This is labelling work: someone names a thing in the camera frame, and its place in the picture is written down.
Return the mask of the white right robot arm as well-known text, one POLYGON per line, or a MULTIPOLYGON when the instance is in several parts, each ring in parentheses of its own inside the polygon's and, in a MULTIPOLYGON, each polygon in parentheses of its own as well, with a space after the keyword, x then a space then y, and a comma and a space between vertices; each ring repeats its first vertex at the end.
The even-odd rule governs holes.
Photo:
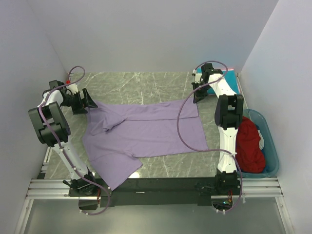
POLYGON ((230 190, 239 188, 237 179, 236 136, 238 127, 243 119, 244 97, 235 92, 228 82, 225 71, 215 69, 213 61, 207 61, 193 70, 195 77, 192 82, 194 91, 193 103, 198 103, 208 96, 208 90, 212 89, 217 96, 217 105, 214 113, 214 121, 219 130, 220 149, 219 162, 215 175, 214 190, 221 195, 230 190))

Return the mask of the purple t-shirt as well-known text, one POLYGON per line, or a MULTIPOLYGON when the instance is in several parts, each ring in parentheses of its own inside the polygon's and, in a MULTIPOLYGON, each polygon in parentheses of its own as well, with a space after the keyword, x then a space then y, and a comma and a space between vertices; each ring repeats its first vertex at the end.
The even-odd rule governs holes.
POLYGON ((142 166, 141 158, 208 148, 192 98, 150 105, 96 102, 82 142, 89 162, 112 189, 142 166))

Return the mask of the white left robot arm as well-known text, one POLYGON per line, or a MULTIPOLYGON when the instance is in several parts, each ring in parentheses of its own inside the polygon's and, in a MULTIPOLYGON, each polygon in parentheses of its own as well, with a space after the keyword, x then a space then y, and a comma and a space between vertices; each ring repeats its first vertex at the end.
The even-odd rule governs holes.
POLYGON ((79 115, 87 114, 87 108, 96 109, 98 106, 87 89, 83 88, 80 93, 75 84, 68 82, 65 86, 63 82, 53 80, 49 87, 44 91, 40 105, 28 111, 36 135, 63 160, 71 175, 71 181, 63 183, 70 187, 70 191, 78 195, 95 195, 99 191, 96 180, 71 143, 71 130, 61 107, 70 107, 74 115, 79 115))

